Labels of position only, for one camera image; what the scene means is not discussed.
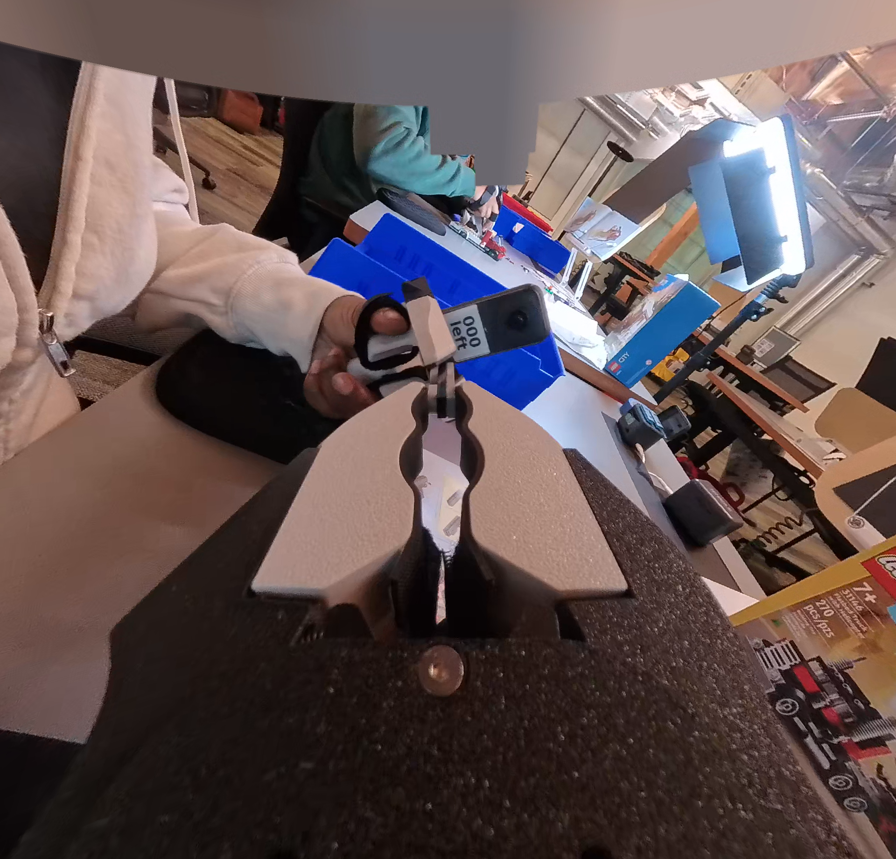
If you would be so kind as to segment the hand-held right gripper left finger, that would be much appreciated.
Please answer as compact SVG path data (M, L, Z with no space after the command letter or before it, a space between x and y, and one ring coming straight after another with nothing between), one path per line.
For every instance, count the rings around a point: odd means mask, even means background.
M413 382L324 440L254 574L254 595L355 607L378 639L434 634L440 555L415 485L427 419L427 387Z

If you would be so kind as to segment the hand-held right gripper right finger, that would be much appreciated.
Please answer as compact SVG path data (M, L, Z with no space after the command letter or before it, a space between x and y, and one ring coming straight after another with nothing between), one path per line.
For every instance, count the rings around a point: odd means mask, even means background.
M466 381L456 421L468 480L445 573L453 639L584 639L574 607L625 596L625 576L559 442Z

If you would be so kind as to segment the blue lego box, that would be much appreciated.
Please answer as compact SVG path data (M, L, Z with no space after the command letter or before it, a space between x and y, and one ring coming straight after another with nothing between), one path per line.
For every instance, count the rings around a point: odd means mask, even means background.
M720 307L686 275L664 275L608 332L604 372L636 385Z

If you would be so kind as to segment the yellow lego box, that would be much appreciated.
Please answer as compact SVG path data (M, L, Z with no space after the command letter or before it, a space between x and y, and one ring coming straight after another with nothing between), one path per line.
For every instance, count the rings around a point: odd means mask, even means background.
M730 616L800 765L865 857L895 856L895 539Z

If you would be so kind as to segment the person's left hand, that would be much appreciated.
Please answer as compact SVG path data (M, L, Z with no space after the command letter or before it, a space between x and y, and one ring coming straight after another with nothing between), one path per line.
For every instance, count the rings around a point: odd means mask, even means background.
M343 296L322 316L303 389L308 405L326 418L346 420L375 402L373 393L348 372L363 308L361 297Z

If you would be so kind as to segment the small blue storage bin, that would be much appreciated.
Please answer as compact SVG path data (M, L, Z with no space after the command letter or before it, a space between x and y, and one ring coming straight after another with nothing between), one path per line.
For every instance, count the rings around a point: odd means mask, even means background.
M570 249L508 204L502 205L493 230L503 244L526 256L546 272L560 275L566 269Z

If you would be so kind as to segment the wooden board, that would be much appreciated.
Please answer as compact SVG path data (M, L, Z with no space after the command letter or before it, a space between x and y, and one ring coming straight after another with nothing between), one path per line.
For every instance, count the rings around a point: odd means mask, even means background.
M599 370L590 361L571 350L564 343L558 343L557 348L566 373L596 388L619 405L627 403L640 404L654 413L658 412L658 406L649 395L643 396L635 393L631 388L624 386L610 374Z

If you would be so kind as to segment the large blue storage bin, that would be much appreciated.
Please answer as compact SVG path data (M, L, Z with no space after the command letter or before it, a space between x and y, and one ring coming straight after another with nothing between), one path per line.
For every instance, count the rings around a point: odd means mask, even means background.
M404 282L424 277L443 310L502 292L506 285L450 248L391 213L384 214L358 246L333 239L310 268L312 277L365 299L401 298ZM466 380L519 410L564 376L554 337L508 352L458 364Z

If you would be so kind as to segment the red storage bin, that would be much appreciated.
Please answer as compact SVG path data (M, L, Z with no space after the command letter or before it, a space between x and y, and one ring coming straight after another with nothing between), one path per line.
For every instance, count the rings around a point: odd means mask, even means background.
M547 234L553 233L553 227L541 215L532 211L527 205L514 198L506 190L502 192L502 208L508 208L514 214L529 221Z

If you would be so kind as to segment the white booklet stand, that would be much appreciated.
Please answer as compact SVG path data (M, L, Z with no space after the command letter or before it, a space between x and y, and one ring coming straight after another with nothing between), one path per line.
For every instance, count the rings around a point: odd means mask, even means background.
M643 225L608 204L587 197L562 230L559 242L569 251L562 282L580 301L594 268L599 268L630 241Z

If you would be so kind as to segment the dark grey case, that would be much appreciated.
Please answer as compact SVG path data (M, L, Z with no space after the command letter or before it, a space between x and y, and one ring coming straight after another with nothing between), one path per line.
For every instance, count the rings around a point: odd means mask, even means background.
M743 526L735 508L704 480L689 480L666 495L662 506L678 533L699 547L708 547Z

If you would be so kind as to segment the black light stand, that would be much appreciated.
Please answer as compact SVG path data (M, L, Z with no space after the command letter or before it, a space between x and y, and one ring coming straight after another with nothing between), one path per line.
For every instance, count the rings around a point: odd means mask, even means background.
M759 293L732 318L710 341L702 344L695 353L691 354L684 362L682 368L673 378L662 386L653 397L656 405L661 404L673 392L682 386L694 372L699 372L705 366L711 356L731 338L740 327L747 322L756 322L769 313L765 305L768 301L787 303L788 300L780 296L784 289L795 288L799 285L803 275L778 275L767 282Z

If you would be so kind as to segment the computer monitor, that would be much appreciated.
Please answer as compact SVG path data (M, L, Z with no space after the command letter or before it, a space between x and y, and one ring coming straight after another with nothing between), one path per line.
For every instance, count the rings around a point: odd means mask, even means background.
M753 363L766 368L792 355L800 346L801 339L779 327L770 327L751 345Z

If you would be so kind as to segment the person's cream hoodie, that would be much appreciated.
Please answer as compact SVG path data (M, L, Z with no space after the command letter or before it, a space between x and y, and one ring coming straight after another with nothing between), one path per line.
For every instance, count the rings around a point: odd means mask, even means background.
M121 313L149 332L196 325L195 317L177 311L151 318L151 286L162 274L160 248L170 224L161 215L196 224L186 208L187 187L153 152L155 83L145 74L81 64L63 144L49 268L39 288L2 210L2 461L67 414L63 387L51 385L60 373L39 333L41 313L53 316L59 342Z

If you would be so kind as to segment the black panel wooden frame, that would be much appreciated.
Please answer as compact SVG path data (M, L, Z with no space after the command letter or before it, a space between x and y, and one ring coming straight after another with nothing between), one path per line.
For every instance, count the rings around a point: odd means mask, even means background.
M895 438L829 466L814 496L823 517L856 551L895 535Z

